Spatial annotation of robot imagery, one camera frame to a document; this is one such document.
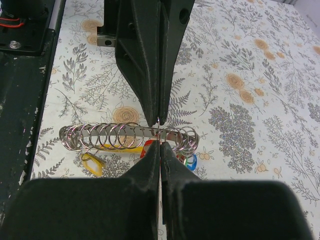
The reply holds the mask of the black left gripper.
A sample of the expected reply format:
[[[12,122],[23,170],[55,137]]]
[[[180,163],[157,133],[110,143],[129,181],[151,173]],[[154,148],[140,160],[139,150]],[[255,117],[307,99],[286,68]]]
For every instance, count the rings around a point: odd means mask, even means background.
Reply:
[[[97,27],[97,45],[115,47],[116,64],[150,127],[158,117],[161,125],[167,120],[174,67],[195,2],[160,3],[104,0],[103,26]]]

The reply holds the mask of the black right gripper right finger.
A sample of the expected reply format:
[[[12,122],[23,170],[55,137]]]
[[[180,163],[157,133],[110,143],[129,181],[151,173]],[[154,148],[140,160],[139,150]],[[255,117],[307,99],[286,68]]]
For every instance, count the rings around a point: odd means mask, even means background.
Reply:
[[[169,240],[310,240],[292,190],[272,180],[202,180],[161,145],[163,222]]]

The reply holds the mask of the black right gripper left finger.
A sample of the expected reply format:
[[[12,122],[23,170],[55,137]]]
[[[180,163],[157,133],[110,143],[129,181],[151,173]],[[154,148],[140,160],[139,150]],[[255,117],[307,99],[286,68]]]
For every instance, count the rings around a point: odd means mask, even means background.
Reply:
[[[19,190],[3,240],[155,240],[160,144],[117,178],[40,178]]]

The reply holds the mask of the blue tag ring key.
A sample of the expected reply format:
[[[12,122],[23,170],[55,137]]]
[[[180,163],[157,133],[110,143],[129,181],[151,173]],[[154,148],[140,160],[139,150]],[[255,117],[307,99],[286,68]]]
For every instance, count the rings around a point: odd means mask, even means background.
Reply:
[[[190,171],[194,171],[196,169],[197,163],[198,159],[195,154],[184,157],[183,165],[186,166]]]

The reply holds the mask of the yellow tag key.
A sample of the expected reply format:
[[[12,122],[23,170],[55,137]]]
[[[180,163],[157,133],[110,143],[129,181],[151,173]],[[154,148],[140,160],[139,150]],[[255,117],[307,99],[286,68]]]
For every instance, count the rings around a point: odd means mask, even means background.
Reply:
[[[88,174],[115,178],[130,168],[129,162],[123,160],[123,156],[128,155],[130,161],[137,162],[145,155],[146,150],[143,146],[125,148],[121,145],[112,147],[106,144],[99,150],[86,150],[79,159]]]

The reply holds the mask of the red tag key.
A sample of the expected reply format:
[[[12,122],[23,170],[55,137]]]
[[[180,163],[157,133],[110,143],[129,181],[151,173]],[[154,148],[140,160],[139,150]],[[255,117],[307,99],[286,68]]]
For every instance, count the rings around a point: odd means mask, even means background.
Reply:
[[[146,155],[146,153],[147,153],[147,151],[149,150],[149,148],[150,148],[150,146],[151,146],[151,144],[154,142],[154,140],[147,140],[146,142],[145,142],[145,144],[144,144],[144,146],[143,146],[143,148],[142,148],[142,151],[141,151],[141,154],[140,154],[140,158],[143,158],[145,155]]]

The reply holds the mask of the numbered keyring organizer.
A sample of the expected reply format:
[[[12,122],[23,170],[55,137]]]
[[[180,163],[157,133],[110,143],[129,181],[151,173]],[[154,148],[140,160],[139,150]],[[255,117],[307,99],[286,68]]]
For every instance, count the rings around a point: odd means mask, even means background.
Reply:
[[[190,126],[147,127],[137,123],[84,123],[59,130],[62,145],[70,151],[124,151],[142,147],[148,140],[168,142],[176,153],[193,154],[200,137]]]

